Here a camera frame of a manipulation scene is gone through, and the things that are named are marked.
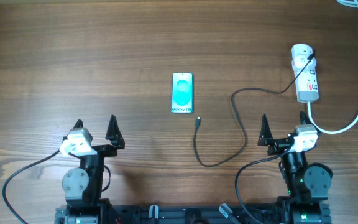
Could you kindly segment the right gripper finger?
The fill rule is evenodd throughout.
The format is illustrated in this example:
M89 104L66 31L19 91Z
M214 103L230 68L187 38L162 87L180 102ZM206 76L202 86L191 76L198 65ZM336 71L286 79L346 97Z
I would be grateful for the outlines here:
M306 115L304 111L300 111L300 122L301 124L312 124L309 117ZM316 127L316 125L313 126L317 130L317 135L321 135L321 131Z
M269 122L267 116L264 114L262 116L261 130L259 135L258 146L269 146L273 143L273 136L270 130Z

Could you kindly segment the Galaxy S25 smartphone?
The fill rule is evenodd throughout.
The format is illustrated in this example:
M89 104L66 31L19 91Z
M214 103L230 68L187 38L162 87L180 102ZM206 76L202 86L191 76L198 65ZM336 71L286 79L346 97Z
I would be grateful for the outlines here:
M193 112L193 74L174 73L172 75L172 109L174 114Z

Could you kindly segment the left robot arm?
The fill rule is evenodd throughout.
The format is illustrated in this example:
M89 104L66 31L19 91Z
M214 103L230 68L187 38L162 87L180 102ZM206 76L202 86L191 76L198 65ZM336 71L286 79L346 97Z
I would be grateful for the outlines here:
M69 133L63 137L60 152L79 158L80 165L69 170L62 179L66 205L56 209L55 224L104 224L121 223L121 216L108 199L101 198L103 173L109 172L104 165L107 157L117 156L125 148L125 141L119 130L117 119L111 116L105 139L109 144L92 146L90 132L78 120Z

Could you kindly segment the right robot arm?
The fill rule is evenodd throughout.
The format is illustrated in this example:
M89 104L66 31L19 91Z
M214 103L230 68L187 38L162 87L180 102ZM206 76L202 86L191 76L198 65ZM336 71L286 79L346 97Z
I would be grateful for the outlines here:
M320 132L300 112L301 124L285 138L272 136L266 115L262 116L259 146L267 146L267 154L280 158L279 169L288 190L287 197L278 197L274 223L331 223L328 191L332 170L321 163L308 163L306 153L316 147Z

